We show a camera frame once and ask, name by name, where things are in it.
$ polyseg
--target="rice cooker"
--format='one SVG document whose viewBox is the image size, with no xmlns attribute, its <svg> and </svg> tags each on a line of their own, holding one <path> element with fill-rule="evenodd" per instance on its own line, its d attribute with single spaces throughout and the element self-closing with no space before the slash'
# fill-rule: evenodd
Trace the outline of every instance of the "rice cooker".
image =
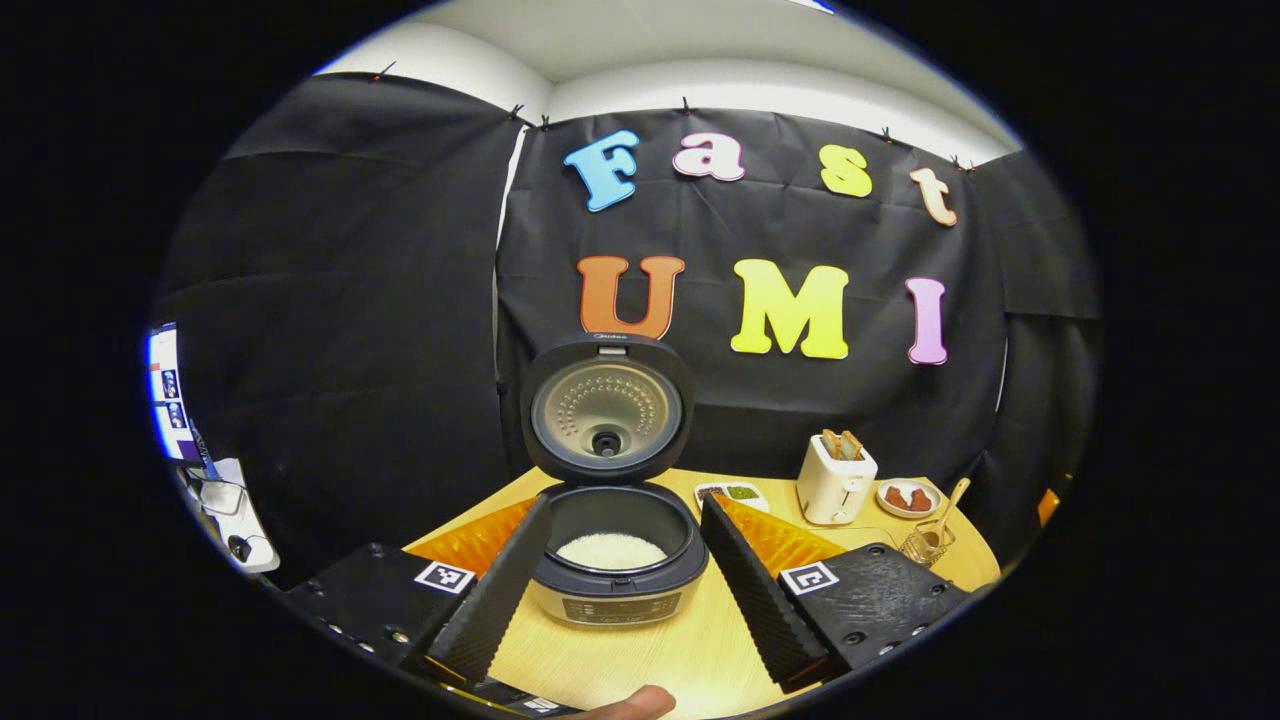
<svg viewBox="0 0 1280 720">
<path fill-rule="evenodd" d="M 675 464 L 689 437 L 692 382 L 680 356 L 641 336 L 573 336 L 534 359 L 520 402 L 530 457 L 563 480 L 543 491 L 552 530 L 530 585 L 538 606 L 562 621 L 595 626 L 657 623 L 680 612 L 709 553 L 687 505 L 645 482 Z M 595 541 L 594 556 L 561 555 L 570 543 Z M 607 557 L 627 550 L 613 541 L 652 555 Z M 640 564 L 622 566 L 628 562 Z"/>
</svg>

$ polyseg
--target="white wall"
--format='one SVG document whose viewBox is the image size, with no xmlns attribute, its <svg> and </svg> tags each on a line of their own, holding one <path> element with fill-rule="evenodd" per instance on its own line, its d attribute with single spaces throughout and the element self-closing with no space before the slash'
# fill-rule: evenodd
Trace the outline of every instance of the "white wall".
<svg viewBox="0 0 1280 720">
<path fill-rule="evenodd" d="M 890 136 L 965 165 L 1014 150 L 913 95 L 846 74 L 758 60 L 678 60 L 564 82 L 548 102 L 553 122 L 608 111 L 680 108 L 765 110 Z"/>
<path fill-rule="evenodd" d="M 465 32 L 406 22 L 365 40 L 315 74 L 381 72 L 452 87 L 522 118 L 547 114 L 552 83 L 507 53 Z"/>
<path fill-rule="evenodd" d="M 357 45 L 316 74 L 380 72 L 452 87 L 539 123 L 608 111 L 694 108 L 800 115 L 879 132 L 942 158 L 978 165 L 1018 146 L 908 92 L 785 63 L 712 59 L 635 65 L 553 86 L 508 53 L 463 32 L 406 22 Z"/>
</svg>

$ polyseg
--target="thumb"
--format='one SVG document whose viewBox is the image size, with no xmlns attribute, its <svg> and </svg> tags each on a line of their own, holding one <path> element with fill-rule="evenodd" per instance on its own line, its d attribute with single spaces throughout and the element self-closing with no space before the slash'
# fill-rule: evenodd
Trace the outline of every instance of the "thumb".
<svg viewBox="0 0 1280 720">
<path fill-rule="evenodd" d="M 631 697 L 595 710 L 564 715 L 562 720 L 654 720 L 671 712 L 676 698 L 657 685 L 644 685 L 631 693 Z"/>
</svg>

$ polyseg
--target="glass cup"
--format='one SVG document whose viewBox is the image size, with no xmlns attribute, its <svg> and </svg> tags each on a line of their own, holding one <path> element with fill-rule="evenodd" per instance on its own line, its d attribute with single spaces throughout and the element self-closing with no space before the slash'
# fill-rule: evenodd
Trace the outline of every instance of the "glass cup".
<svg viewBox="0 0 1280 720">
<path fill-rule="evenodd" d="M 933 539 L 937 538 L 937 520 L 925 520 L 923 523 L 916 523 L 915 529 L 911 534 L 906 536 L 902 541 L 902 555 L 910 557 L 913 561 L 919 562 L 925 568 L 931 568 L 934 562 L 942 557 L 942 553 L 951 547 L 951 543 L 956 542 L 956 534 L 951 532 L 951 528 L 945 528 L 946 537 L 938 541 L 938 544 L 929 542 L 925 533 L 932 533 Z"/>
</svg>

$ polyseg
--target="white ceiling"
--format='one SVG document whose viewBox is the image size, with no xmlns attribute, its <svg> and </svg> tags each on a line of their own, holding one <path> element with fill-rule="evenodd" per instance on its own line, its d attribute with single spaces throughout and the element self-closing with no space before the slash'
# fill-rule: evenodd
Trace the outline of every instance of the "white ceiling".
<svg viewBox="0 0 1280 720">
<path fill-rule="evenodd" d="M 915 55 L 865 26 L 787 0 L 452 0 L 406 22 L 477 37 L 552 83 L 713 58 L 820 68 L 909 92 L 1020 145 L 969 92 Z"/>
</svg>

